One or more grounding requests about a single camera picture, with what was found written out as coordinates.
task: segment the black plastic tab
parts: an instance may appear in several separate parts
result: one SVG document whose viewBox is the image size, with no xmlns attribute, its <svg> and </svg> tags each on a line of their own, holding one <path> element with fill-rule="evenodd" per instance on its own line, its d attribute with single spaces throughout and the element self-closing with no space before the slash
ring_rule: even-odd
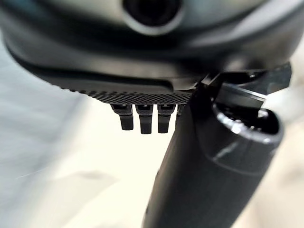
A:
<svg viewBox="0 0 304 228">
<path fill-rule="evenodd" d="M 158 133 L 168 133 L 171 114 L 175 109 L 174 104 L 158 105 Z"/>
<path fill-rule="evenodd" d="M 112 104 L 113 111 L 119 115 L 120 123 L 124 131 L 133 130 L 133 110 L 132 105 Z"/>
<path fill-rule="evenodd" d="M 141 122 L 141 133 L 151 134 L 152 133 L 152 114 L 153 105 L 152 104 L 141 104 L 136 105 L 136 111 L 139 115 L 139 120 Z"/>
<path fill-rule="evenodd" d="M 185 108 L 185 104 L 179 104 L 177 106 L 177 113 L 176 113 L 176 121 L 175 121 L 175 124 L 177 123 L 178 119 L 180 118 L 182 112 L 184 111 L 184 108 Z"/>
</svg>

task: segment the black plastic component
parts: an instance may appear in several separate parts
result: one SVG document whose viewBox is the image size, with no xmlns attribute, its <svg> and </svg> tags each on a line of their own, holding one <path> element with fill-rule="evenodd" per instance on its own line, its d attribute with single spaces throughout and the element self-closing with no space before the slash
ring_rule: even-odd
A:
<svg viewBox="0 0 304 228">
<path fill-rule="evenodd" d="M 241 116 L 232 120 L 207 95 L 196 93 L 155 179 L 143 228 L 229 228 L 283 137 L 276 115 L 264 112 L 263 120 L 252 115 L 247 126 Z M 258 129 L 261 121 L 267 128 Z"/>
<path fill-rule="evenodd" d="M 216 27 L 161 37 L 145 37 L 106 21 L 90 24 L 81 13 L 59 14 L 43 2 L 0 2 L 3 37 L 11 52 L 28 65 L 46 74 L 57 70 L 160 80 L 174 91 L 193 89 L 202 73 L 264 70 L 285 64 L 304 29 L 304 0 L 280 4 L 271 0 Z M 151 90 L 157 94 L 158 87 Z"/>
<path fill-rule="evenodd" d="M 171 114 L 175 109 L 174 104 L 158 105 L 158 133 L 168 133 Z"/>
<path fill-rule="evenodd" d="M 177 124 L 178 119 L 180 118 L 182 112 L 184 111 L 185 105 L 184 104 L 179 104 L 177 105 L 177 112 L 176 112 L 176 120 L 175 124 Z"/>
<path fill-rule="evenodd" d="M 112 104 L 113 111 L 119 115 L 122 129 L 124 131 L 133 130 L 133 109 L 132 105 Z"/>
<path fill-rule="evenodd" d="M 153 105 L 144 104 L 136 105 L 136 111 L 139 115 L 139 120 L 141 122 L 141 133 L 151 134 L 152 133 L 152 115 L 153 115 Z"/>
</svg>

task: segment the black device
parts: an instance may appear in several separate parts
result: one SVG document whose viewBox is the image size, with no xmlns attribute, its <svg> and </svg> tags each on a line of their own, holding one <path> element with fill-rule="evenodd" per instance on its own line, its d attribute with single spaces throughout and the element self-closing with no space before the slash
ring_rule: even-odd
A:
<svg viewBox="0 0 304 228">
<path fill-rule="evenodd" d="M 176 129 L 143 228 L 228 228 L 283 137 L 266 95 L 289 85 L 304 0 L 1 0 L 25 69 L 111 105 L 123 130 Z"/>
</svg>

